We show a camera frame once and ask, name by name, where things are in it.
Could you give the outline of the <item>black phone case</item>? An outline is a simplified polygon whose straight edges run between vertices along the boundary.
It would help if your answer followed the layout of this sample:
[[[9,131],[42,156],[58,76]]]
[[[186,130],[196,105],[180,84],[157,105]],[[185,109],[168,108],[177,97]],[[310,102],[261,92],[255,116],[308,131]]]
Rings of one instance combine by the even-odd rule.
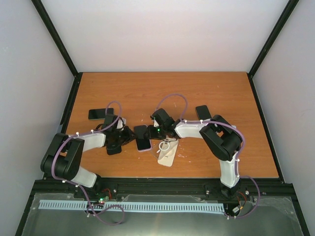
[[[116,155],[122,152],[122,147],[117,144],[107,145],[106,152],[108,155]]]

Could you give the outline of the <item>dark phone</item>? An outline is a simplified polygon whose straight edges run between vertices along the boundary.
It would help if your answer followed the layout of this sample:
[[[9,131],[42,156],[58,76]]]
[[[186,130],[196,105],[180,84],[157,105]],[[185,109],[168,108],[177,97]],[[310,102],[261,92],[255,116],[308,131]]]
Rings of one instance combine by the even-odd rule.
[[[88,112],[88,120],[100,120],[105,119],[108,114],[113,114],[113,108],[101,108],[101,109],[91,109]]]

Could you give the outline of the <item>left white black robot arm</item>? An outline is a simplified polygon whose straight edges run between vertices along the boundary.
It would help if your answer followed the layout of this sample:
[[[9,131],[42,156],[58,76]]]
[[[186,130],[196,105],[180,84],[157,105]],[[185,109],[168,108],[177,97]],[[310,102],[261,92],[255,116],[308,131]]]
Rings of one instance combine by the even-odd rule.
[[[92,198],[102,194],[99,176],[81,167],[82,154],[95,148],[106,148],[110,155],[119,154],[121,147],[136,139],[136,134],[126,125],[126,120],[108,113],[104,123],[87,133],[67,135],[57,133],[40,165],[43,173],[54,179],[85,187]]]

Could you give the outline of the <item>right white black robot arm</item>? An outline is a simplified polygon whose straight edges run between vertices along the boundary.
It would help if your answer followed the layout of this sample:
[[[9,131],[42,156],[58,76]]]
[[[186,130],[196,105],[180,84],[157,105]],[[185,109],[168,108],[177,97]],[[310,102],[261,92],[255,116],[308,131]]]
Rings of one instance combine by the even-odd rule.
[[[222,116],[211,116],[205,105],[196,107],[196,112],[198,120],[174,120],[164,109],[156,110],[151,115],[152,125],[134,127],[137,147],[147,151],[151,141],[158,140],[155,155],[165,159],[173,158],[180,139],[203,139],[220,163],[220,191],[230,198],[239,188],[238,156],[245,145],[244,135]]]

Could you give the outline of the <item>clear magsafe phone case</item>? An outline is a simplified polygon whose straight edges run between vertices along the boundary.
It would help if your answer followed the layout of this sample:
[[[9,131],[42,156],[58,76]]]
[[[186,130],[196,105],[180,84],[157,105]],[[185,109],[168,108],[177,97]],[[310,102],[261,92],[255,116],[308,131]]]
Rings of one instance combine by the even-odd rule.
[[[165,140],[155,140],[150,153],[157,160],[175,155],[179,140],[167,138]]]

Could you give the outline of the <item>cream white phone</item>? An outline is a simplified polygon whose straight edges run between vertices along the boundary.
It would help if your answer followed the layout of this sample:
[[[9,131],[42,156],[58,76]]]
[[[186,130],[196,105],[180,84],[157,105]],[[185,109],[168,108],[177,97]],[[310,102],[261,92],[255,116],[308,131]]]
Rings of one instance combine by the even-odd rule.
[[[162,141],[158,145],[158,158],[157,162],[160,165],[171,167],[173,165],[173,161],[176,155],[177,146],[179,141]]]

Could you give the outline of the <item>black phone right side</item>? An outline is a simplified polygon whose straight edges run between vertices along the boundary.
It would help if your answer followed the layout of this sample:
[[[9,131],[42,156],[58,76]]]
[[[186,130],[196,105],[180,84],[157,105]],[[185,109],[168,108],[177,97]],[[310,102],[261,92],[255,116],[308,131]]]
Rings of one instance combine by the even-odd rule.
[[[207,105],[197,106],[195,110],[199,120],[209,120],[212,118]]]

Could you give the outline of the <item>left green controller board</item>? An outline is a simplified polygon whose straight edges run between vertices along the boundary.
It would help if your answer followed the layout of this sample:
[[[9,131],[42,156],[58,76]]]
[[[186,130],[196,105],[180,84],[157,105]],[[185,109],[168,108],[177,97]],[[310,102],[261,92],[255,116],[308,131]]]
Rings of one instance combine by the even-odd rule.
[[[111,200],[111,193],[108,191],[101,192],[98,196],[98,202],[104,204],[105,202]]]

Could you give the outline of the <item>left black side rail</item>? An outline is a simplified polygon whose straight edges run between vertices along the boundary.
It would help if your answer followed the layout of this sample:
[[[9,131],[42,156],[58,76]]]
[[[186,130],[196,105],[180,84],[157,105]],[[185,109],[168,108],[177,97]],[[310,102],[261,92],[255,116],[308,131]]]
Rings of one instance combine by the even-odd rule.
[[[69,120],[71,117],[72,109],[75,103],[75,99],[77,96],[77,92],[81,83],[83,73],[80,72],[74,77],[74,81],[71,86],[71,90],[63,111],[63,115],[61,118],[61,122],[58,128],[58,133],[65,133],[69,124]]]

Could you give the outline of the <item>black side rail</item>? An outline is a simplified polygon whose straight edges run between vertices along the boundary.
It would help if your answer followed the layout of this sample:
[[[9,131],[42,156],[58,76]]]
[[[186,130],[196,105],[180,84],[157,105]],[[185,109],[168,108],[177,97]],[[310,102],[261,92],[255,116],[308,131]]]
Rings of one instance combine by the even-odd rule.
[[[75,103],[75,99],[77,96],[77,92],[81,83],[83,73],[80,72],[74,77],[74,81],[71,86],[71,90],[63,111],[63,115],[61,118],[61,122],[58,128],[58,133],[65,133],[69,124],[69,120],[71,117],[72,109]]]
[[[253,76],[251,76],[249,73],[247,73],[247,77],[248,77],[248,81],[249,81],[249,84],[251,86],[252,93],[253,93],[253,96],[254,96],[254,99],[255,99],[255,103],[256,103],[256,106],[257,106],[257,109],[258,109],[258,112],[259,112],[259,116],[260,116],[260,119],[261,119],[261,122],[262,122],[262,125],[263,125],[263,128],[264,128],[264,132],[265,132],[265,136],[267,138],[269,149],[271,151],[271,154],[272,154],[272,157],[273,157],[273,161],[274,161],[274,164],[276,166],[276,170],[277,170],[277,173],[278,173],[278,176],[279,176],[278,179],[280,180],[281,183],[284,183],[285,182],[284,176],[283,176],[283,173],[282,173],[282,170],[281,170],[281,167],[280,167],[280,164],[279,164],[279,160],[278,160],[278,157],[277,157],[277,154],[276,154],[276,150],[275,150],[275,147],[274,147],[274,144],[273,144],[273,141],[272,141],[269,129],[268,129],[268,125],[267,125],[267,122],[266,122],[266,119],[265,119],[265,115],[263,113],[263,109],[262,109],[262,106],[261,106],[261,103],[260,103],[260,100],[259,100],[256,88],[255,88],[255,85],[254,85],[254,82],[253,82]]]

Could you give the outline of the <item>black aluminium frame rail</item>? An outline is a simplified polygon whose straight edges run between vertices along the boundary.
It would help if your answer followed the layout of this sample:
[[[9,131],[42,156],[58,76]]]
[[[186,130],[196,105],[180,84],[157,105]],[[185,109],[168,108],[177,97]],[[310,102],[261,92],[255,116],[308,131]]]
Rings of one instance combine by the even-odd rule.
[[[293,185],[278,178],[242,178],[234,193],[224,190],[217,178],[101,178],[95,187],[86,188],[86,192],[92,200],[108,193],[113,199],[128,195],[179,195],[234,201],[240,193],[247,198],[296,197]]]

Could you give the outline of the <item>right wired connector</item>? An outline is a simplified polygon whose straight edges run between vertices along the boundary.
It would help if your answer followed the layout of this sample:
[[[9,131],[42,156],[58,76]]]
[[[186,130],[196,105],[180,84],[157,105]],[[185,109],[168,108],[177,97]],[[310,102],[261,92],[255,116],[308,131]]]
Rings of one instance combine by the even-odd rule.
[[[232,212],[237,215],[245,207],[247,197],[245,194],[238,192],[236,198],[238,205],[232,210]]]

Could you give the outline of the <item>right black side rail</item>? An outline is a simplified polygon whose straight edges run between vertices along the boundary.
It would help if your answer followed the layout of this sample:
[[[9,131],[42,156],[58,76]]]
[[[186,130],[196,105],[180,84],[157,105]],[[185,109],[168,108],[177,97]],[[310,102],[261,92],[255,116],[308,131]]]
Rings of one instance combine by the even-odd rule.
[[[281,170],[281,167],[280,167],[280,164],[279,164],[279,160],[278,160],[278,157],[277,157],[277,154],[276,154],[276,150],[275,150],[275,147],[274,147],[274,144],[273,144],[273,141],[272,141],[269,129],[268,129],[268,125],[267,125],[267,122],[266,122],[266,119],[265,119],[265,115],[263,113],[263,109],[262,109],[262,106],[261,106],[261,103],[260,103],[260,100],[259,100],[256,88],[255,88],[255,85],[254,85],[254,82],[253,82],[253,76],[251,76],[249,73],[247,73],[247,77],[248,77],[248,81],[249,81],[249,84],[251,86],[252,93],[253,93],[253,96],[254,96],[254,99],[255,99],[255,103],[256,103],[256,106],[257,106],[257,109],[258,109],[258,112],[259,112],[259,116],[260,116],[260,119],[261,119],[261,122],[262,122],[262,125],[263,125],[263,128],[264,128],[264,132],[265,132],[265,136],[267,138],[269,149],[271,151],[271,154],[272,154],[272,157],[273,157],[273,161],[274,161],[274,164],[276,166],[276,170],[277,170],[277,173],[278,173],[278,176],[279,176],[278,179],[280,180],[281,183],[284,183],[285,182],[284,176],[283,176],[283,173],[282,173],[282,170]]]

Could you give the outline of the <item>left black frame post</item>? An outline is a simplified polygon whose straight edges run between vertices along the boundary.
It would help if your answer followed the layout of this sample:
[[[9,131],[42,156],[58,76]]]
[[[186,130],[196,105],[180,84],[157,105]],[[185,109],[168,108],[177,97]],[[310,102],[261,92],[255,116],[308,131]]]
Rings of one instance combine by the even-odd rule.
[[[31,0],[33,6],[35,7],[36,11],[38,12],[41,20],[43,21],[46,29],[48,30],[52,40],[54,41],[57,49],[59,50],[62,58],[64,59],[67,67],[69,68],[71,74],[73,75],[74,78],[77,77],[79,72],[77,71],[58,31],[55,28],[55,25],[53,24],[44,4],[42,3],[41,0]]]

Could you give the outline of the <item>black frame post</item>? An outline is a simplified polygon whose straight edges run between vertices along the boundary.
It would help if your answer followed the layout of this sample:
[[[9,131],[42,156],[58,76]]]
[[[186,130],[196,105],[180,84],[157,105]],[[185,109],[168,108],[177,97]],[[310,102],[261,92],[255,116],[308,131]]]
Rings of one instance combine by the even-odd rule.
[[[254,61],[251,69],[248,72],[248,78],[250,80],[253,79],[256,72],[260,68],[261,64],[263,63],[264,59],[266,58],[268,52],[270,51],[271,47],[275,43],[276,39],[278,38],[280,32],[282,31],[283,27],[287,23],[288,19],[290,18],[291,14],[293,13],[295,7],[297,6],[299,0],[289,0],[284,7],[280,17],[278,18],[277,22],[275,23],[271,33],[269,34],[267,40],[265,41],[262,49],[260,50],[256,60]]]
[[[31,0],[33,6],[35,7],[36,11],[38,12],[41,20],[43,21],[46,29],[48,30],[52,40],[54,41],[57,49],[59,50],[62,58],[64,59],[67,67],[69,68],[71,74],[73,75],[74,78],[77,77],[79,72],[77,71],[58,31],[55,28],[55,25],[53,24],[44,4],[42,3],[41,0]]]

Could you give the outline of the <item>right black frame post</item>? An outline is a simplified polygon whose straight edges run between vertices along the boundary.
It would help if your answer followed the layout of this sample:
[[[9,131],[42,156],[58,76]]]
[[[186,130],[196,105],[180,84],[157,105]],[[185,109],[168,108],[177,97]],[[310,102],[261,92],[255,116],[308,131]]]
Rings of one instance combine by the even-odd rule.
[[[284,7],[280,17],[278,18],[277,22],[275,23],[271,33],[269,34],[267,40],[265,41],[262,49],[260,50],[256,60],[254,61],[251,69],[248,72],[248,78],[250,80],[253,79],[256,72],[260,68],[261,64],[263,63],[264,59],[266,58],[268,52],[270,51],[271,47],[275,43],[276,39],[278,38],[280,32],[282,31],[283,27],[287,23],[288,19],[290,18],[291,14],[293,13],[295,7],[297,6],[299,0],[289,0]]]

